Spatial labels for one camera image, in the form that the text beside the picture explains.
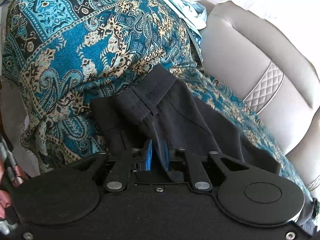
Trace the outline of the black pants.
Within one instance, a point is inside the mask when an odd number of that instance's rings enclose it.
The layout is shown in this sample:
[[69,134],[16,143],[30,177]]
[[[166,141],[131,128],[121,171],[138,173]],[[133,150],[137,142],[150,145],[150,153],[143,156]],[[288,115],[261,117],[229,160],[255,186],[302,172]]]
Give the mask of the black pants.
[[228,155],[273,174],[280,165],[255,147],[234,124],[194,97],[186,85],[162,66],[143,80],[109,98],[95,98],[91,113],[115,157],[131,159],[134,148],[152,140],[151,167],[161,178],[178,182],[180,174],[163,165],[163,140],[203,159],[210,151]]

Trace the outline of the light blue white cloth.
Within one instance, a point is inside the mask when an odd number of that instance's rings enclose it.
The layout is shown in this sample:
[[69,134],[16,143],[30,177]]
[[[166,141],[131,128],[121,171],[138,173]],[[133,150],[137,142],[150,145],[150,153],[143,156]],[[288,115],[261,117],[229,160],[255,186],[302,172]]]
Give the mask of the light blue white cloth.
[[207,10],[201,0],[162,0],[195,32],[206,27]]

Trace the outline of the beige leather sofa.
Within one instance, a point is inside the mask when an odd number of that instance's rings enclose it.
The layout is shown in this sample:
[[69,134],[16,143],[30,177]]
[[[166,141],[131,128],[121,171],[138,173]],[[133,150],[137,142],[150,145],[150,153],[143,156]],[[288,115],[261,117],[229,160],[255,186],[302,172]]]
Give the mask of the beige leather sofa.
[[203,66],[257,113],[319,197],[319,0],[202,0]]

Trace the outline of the blue paisley patterned throw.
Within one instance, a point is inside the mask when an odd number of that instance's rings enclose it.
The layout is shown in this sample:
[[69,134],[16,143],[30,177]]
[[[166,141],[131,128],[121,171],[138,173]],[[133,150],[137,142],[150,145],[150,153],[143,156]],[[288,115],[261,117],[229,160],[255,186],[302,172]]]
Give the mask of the blue paisley patterned throw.
[[297,184],[300,220],[319,215],[319,198],[304,184],[251,107],[203,66],[202,32],[162,0],[12,0],[2,73],[20,90],[29,118],[21,137],[41,173],[111,152],[91,113],[162,66],[191,94],[234,124]]

